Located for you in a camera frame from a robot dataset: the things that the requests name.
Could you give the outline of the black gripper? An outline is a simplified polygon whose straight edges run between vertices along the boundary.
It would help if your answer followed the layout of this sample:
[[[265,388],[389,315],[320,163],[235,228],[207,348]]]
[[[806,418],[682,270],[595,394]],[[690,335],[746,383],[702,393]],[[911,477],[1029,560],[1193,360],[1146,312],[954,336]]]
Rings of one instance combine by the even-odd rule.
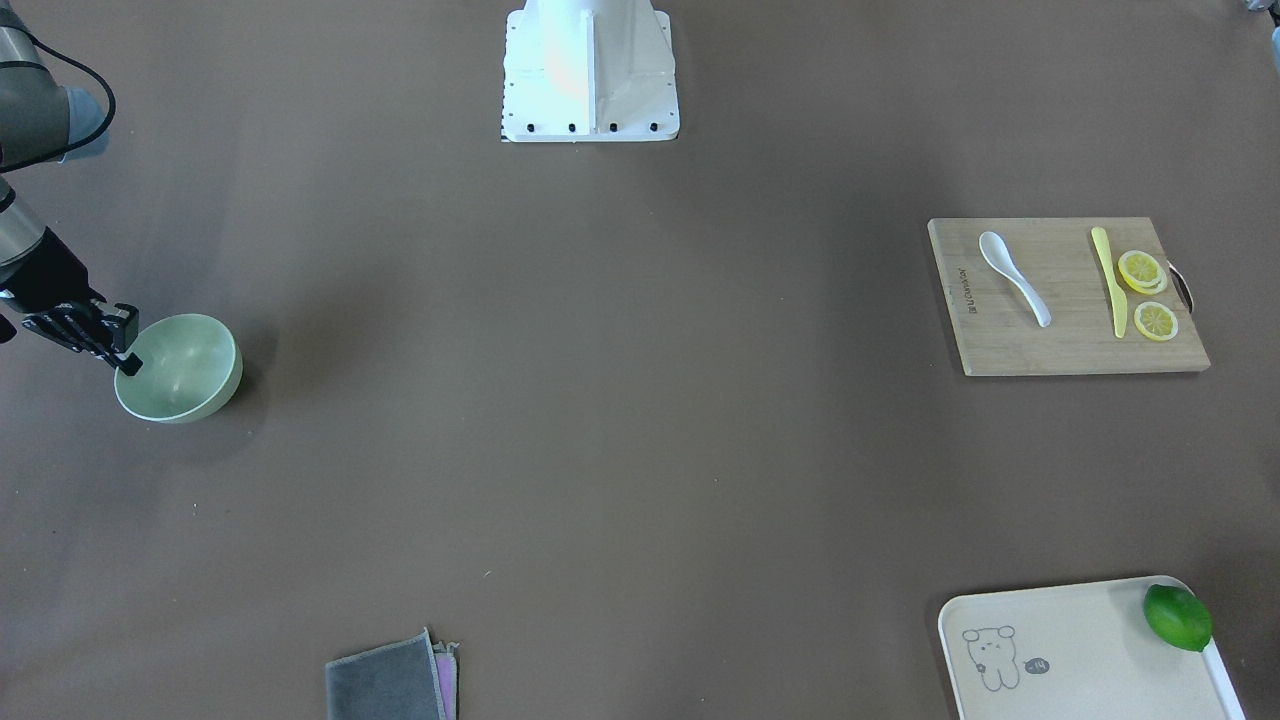
[[[125,377],[143,361],[127,352],[138,334],[138,309],[110,304],[90,284],[84,264],[51,231],[14,261],[3,265],[4,302],[22,325],[73,352],[102,357]]]

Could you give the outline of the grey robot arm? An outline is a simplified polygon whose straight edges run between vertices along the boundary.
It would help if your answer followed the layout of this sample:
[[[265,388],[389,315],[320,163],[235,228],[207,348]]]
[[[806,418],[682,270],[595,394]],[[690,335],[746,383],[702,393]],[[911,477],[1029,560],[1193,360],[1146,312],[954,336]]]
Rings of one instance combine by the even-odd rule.
[[[116,114],[114,88],[96,69],[42,42],[9,1],[1,15],[3,177],[104,154]],[[96,291],[86,265],[8,179],[1,196],[3,305],[20,314],[18,323],[3,318],[3,342],[20,325],[136,375],[145,364],[131,348],[138,309],[110,304]]]

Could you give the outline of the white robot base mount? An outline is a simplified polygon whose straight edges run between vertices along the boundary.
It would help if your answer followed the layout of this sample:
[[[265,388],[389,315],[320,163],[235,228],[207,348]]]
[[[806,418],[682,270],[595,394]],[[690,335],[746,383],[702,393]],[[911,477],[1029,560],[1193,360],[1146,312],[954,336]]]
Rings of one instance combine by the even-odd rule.
[[[649,1],[526,1],[506,17],[500,140],[678,137],[672,23]]]

